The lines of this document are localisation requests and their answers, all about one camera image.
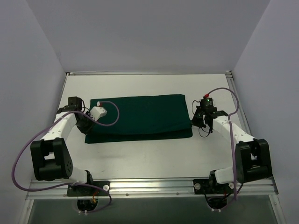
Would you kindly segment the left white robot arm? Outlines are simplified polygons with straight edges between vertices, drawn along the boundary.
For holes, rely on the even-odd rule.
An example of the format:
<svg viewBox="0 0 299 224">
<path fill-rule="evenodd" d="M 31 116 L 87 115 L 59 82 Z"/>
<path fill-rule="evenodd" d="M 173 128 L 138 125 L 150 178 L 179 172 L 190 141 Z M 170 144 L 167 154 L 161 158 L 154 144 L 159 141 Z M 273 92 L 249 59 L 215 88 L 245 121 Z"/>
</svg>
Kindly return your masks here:
<svg viewBox="0 0 299 224">
<path fill-rule="evenodd" d="M 67 149 L 66 139 L 73 127 L 83 134 L 88 134 L 94 123 L 86 115 L 67 112 L 81 112 L 83 100 L 79 97 L 69 97 L 68 105 L 59 108 L 55 124 L 41 140 L 33 141 L 30 145 L 35 178 L 38 181 L 60 180 L 78 183 L 78 191 L 88 196 L 94 191 L 94 180 L 88 170 L 74 167 Z"/>
</svg>

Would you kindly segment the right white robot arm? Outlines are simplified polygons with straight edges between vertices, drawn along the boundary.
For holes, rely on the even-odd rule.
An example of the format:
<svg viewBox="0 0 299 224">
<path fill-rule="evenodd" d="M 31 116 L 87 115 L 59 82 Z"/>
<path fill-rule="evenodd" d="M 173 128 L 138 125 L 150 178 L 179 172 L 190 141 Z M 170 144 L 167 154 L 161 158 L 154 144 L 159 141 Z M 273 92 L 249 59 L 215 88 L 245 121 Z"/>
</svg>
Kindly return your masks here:
<svg viewBox="0 0 299 224">
<path fill-rule="evenodd" d="M 204 97 L 193 113 L 192 125 L 205 132 L 208 137 L 219 133 L 232 146 L 233 165 L 211 171 L 207 186 L 217 193 L 225 184 L 247 183 L 272 177 L 272 165 L 269 144 L 265 139 L 257 139 L 242 130 L 228 119 L 228 114 L 218 111 L 213 99 Z"/>
</svg>

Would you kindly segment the green surgical cloth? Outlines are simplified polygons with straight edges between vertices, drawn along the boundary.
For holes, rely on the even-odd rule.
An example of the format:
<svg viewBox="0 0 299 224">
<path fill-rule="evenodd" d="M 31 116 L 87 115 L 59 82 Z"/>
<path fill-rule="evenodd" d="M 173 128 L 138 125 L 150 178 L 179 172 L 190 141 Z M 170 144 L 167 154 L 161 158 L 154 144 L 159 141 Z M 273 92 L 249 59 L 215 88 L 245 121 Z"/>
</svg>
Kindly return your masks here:
<svg viewBox="0 0 299 224">
<path fill-rule="evenodd" d="M 91 99 L 107 114 L 85 136 L 85 143 L 182 139 L 193 136 L 182 94 Z"/>
</svg>

